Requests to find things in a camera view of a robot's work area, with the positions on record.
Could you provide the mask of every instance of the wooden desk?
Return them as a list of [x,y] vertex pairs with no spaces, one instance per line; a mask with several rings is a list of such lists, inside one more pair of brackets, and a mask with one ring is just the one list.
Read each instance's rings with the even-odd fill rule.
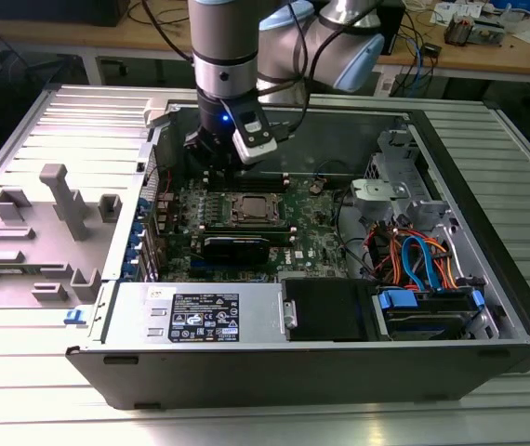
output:
[[[152,0],[154,14],[161,20],[187,17],[186,1]],[[148,21],[142,7],[132,11],[136,19]],[[168,36],[184,51],[191,51],[191,31],[188,21],[165,26]],[[17,51],[79,56],[85,65],[89,83],[103,85],[99,66],[101,57],[139,59],[178,59],[178,55],[162,40],[151,25],[136,23],[124,16],[116,27],[97,27],[74,23],[48,23],[42,21],[0,20],[0,34]],[[7,47],[0,41],[0,50]]]
[[[185,1],[153,0],[154,11],[186,7]],[[142,8],[133,16],[147,20]],[[416,28],[425,34],[425,41],[443,48],[435,75],[501,81],[530,82],[530,45],[510,35],[502,47],[450,46],[444,43],[444,27],[430,25],[430,12],[412,13]],[[163,20],[185,17],[183,11],[173,11]],[[168,25],[168,35],[183,50],[191,50],[189,23]],[[74,54],[83,59],[90,84],[101,85],[100,57],[141,59],[177,59],[178,56],[162,41],[150,25],[136,23],[125,17],[114,28],[88,25],[0,20],[0,33],[19,51]],[[0,49],[6,49],[0,42]],[[393,54],[382,56],[375,71],[381,72],[378,95],[391,91],[395,76],[408,69],[413,58],[403,39],[399,39]]]
[[[496,46],[451,46],[444,42],[444,26],[430,23],[431,13],[410,13],[416,29],[423,34],[424,41],[442,47],[434,74],[443,77],[461,77],[496,81],[530,82],[530,44],[507,35],[501,47]],[[411,26],[404,17],[403,24]],[[395,76],[407,71],[414,61],[404,39],[398,39],[390,56],[381,56],[381,79],[377,96],[391,92]]]

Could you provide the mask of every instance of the blue cable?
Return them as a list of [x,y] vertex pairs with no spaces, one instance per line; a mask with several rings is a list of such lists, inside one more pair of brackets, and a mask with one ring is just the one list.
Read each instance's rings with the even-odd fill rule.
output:
[[441,288],[439,278],[434,272],[434,269],[432,269],[431,250],[429,249],[429,246],[426,244],[426,242],[424,242],[421,237],[416,235],[412,235],[405,239],[404,244],[402,245],[402,264],[404,265],[405,274],[410,276],[410,279],[414,281],[420,291],[424,290],[424,282],[420,280],[420,278],[410,267],[409,247],[412,243],[419,244],[420,248],[422,249],[422,254],[424,255],[424,264],[426,265],[426,275],[429,278],[429,284],[431,285],[431,288],[435,290]]
[[416,91],[417,84],[420,80],[420,73],[422,72],[422,55],[420,53],[420,48],[417,46],[417,43],[414,39],[406,38],[405,40],[407,40],[410,44],[412,44],[414,48],[416,49],[416,59],[417,59],[416,78],[414,79],[414,83],[410,87],[410,92],[407,94],[407,96],[411,98],[412,96],[414,96],[414,92]]

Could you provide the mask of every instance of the label sticker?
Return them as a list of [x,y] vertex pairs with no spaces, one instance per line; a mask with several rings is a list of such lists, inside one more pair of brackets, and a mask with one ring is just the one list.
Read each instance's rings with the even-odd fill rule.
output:
[[238,295],[174,295],[168,337],[172,342],[238,342]]
[[174,293],[176,293],[176,288],[173,286],[150,286],[147,289],[147,298],[168,299]]

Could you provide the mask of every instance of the blue latch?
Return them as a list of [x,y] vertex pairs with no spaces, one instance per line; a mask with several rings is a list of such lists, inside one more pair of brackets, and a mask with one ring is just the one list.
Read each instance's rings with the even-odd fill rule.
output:
[[70,309],[67,311],[67,317],[64,318],[63,322],[65,325],[85,325],[86,321],[83,321],[83,311],[81,309]]
[[484,296],[482,295],[482,293],[478,290],[473,290],[471,292],[471,297],[473,297],[473,301],[476,303],[476,305],[478,306],[478,308],[484,308],[484,306],[486,305],[485,302],[484,302]]
[[141,242],[141,238],[137,234],[130,234],[128,236],[128,243],[137,246]]
[[379,296],[380,307],[387,308],[417,308],[416,295],[411,290],[387,290]]

